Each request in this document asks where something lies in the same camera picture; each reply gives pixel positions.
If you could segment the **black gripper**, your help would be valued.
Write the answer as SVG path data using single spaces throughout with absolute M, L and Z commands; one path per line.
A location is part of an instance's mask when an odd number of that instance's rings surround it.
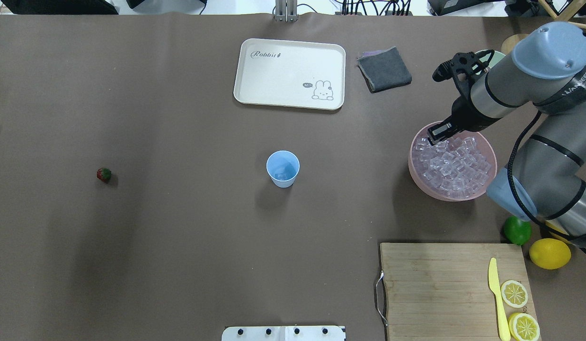
M 436 82 L 453 79 L 460 96 L 453 102 L 451 115 L 447 119 L 427 128 L 427 139 L 431 145 L 437 145 L 464 130 L 482 131 L 496 122 L 496 119 L 479 112 L 471 99 L 473 85 L 488 73 L 488 63 L 483 64 L 479 59 L 493 52 L 494 50 L 482 50 L 477 53 L 457 53 L 450 60 L 438 65 L 432 79 Z

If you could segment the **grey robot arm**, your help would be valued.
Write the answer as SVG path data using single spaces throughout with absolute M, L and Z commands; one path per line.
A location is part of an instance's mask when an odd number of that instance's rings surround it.
M 492 67 L 481 62 L 487 54 L 457 53 L 436 68 L 433 80 L 453 79 L 459 97 L 451 115 L 429 127 L 429 141 L 480 132 L 533 104 L 544 120 L 523 130 L 487 195 L 522 220 L 551 224 L 554 235 L 586 252 L 586 181 L 577 175 L 586 162 L 586 36 L 553 21 Z

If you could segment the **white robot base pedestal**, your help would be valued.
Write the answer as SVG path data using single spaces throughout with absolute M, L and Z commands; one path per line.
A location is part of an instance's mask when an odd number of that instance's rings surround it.
M 344 326 L 231 326 L 222 332 L 222 341 L 346 341 Z

